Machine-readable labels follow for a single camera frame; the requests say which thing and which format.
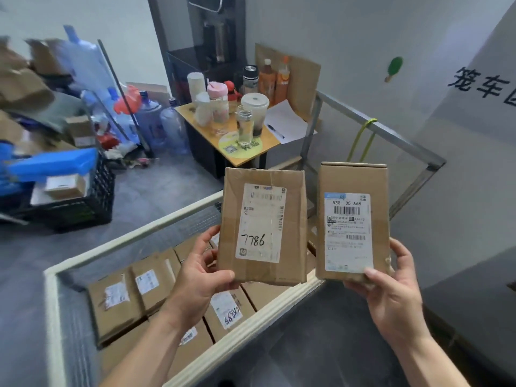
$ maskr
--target person's left hand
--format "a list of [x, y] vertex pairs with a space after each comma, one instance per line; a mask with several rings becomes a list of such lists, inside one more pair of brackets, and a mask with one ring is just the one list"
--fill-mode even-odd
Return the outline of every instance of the person's left hand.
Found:
[[215, 293], [237, 289], [233, 282], [235, 273], [231, 270], [218, 270], [210, 266], [217, 259], [218, 250], [206, 249], [207, 243], [220, 230], [216, 225], [201, 234], [188, 258], [176, 277], [174, 288], [165, 301], [161, 313], [169, 322], [186, 332], [203, 317]]

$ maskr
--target pink bottle cap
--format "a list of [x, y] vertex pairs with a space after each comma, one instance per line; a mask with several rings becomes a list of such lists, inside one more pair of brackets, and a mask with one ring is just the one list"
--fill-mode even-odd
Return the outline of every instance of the pink bottle cap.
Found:
[[208, 95], [214, 99], [228, 96], [228, 86], [224, 83], [212, 81], [208, 84], [206, 90], [208, 91]]

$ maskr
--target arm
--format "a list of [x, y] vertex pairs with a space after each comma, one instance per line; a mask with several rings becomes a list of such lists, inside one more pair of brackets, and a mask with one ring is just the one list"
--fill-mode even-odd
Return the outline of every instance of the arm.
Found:
[[375, 269], [364, 273], [375, 284], [368, 289], [357, 283], [345, 286], [367, 299], [371, 317], [396, 354], [412, 387], [468, 387], [469, 384], [446, 353], [435, 342], [422, 313], [414, 258], [395, 239], [390, 247], [397, 255], [393, 277]]
[[238, 287], [234, 272], [207, 267], [216, 260], [217, 251], [203, 251], [219, 228], [211, 227], [197, 238], [157, 318], [101, 387], [162, 386], [181, 338], [201, 320], [213, 294]]

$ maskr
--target round yellow sticker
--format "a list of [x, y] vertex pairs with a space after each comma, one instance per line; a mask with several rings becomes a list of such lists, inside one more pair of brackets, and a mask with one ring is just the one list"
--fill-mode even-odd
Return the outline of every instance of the round yellow sticker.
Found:
[[248, 159], [258, 155], [263, 149], [260, 137], [255, 137], [251, 141], [251, 145], [242, 148], [238, 144], [238, 132], [232, 131], [223, 135], [219, 140], [219, 149], [226, 155], [236, 159]]

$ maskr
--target wooden tabletop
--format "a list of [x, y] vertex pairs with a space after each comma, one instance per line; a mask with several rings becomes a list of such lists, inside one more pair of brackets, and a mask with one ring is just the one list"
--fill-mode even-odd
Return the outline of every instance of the wooden tabletop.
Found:
[[[186, 120], [186, 122], [188, 122], [195, 130], [197, 130], [201, 134], [201, 136], [203, 136], [216, 150], [218, 150], [235, 167], [239, 167], [242, 164], [250, 160], [253, 160], [255, 157], [263, 155], [275, 146], [280, 145], [278, 139], [270, 132], [270, 130], [267, 127], [264, 126], [260, 136], [262, 144], [261, 150], [258, 150], [257, 152], [255, 152], [254, 150], [252, 155], [246, 158], [232, 157], [219, 146], [219, 140], [223, 136], [216, 135], [211, 126], [201, 127], [196, 122], [194, 116], [195, 108], [193, 103], [176, 107], [175, 110], [179, 113], [180, 116], [182, 116]], [[227, 128], [228, 132], [237, 131], [235, 114], [230, 115]]]

